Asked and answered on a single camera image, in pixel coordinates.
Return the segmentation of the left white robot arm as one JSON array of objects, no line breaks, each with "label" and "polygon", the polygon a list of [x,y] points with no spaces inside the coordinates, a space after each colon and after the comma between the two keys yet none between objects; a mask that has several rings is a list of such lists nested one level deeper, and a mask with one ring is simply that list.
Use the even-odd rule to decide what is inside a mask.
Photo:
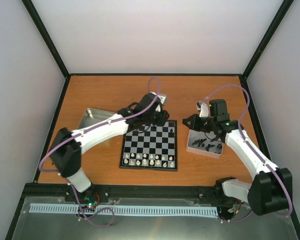
[{"label": "left white robot arm", "polygon": [[76,195],[82,201],[89,201],[93,198],[94,188],[82,168],[82,154],[100,143],[137,130],[143,125],[163,126],[170,116],[163,109],[166,101],[166,95],[149,92],[140,102],[120,109],[99,123],[72,131],[64,127],[58,131],[42,162],[51,158],[56,167],[55,172],[74,187]]}]

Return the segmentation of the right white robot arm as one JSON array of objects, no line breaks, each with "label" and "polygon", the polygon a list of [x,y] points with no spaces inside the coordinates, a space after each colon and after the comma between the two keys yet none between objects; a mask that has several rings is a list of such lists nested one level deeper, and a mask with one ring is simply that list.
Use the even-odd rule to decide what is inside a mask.
[{"label": "right white robot arm", "polygon": [[293,210],[292,173],[270,161],[251,141],[240,122],[230,119],[225,100],[211,100],[208,104],[198,102],[197,108],[200,113],[184,118],[183,125],[192,131],[214,133],[234,151],[252,178],[252,183],[234,177],[217,180],[216,197],[247,203],[258,216],[283,210],[290,215]]}]

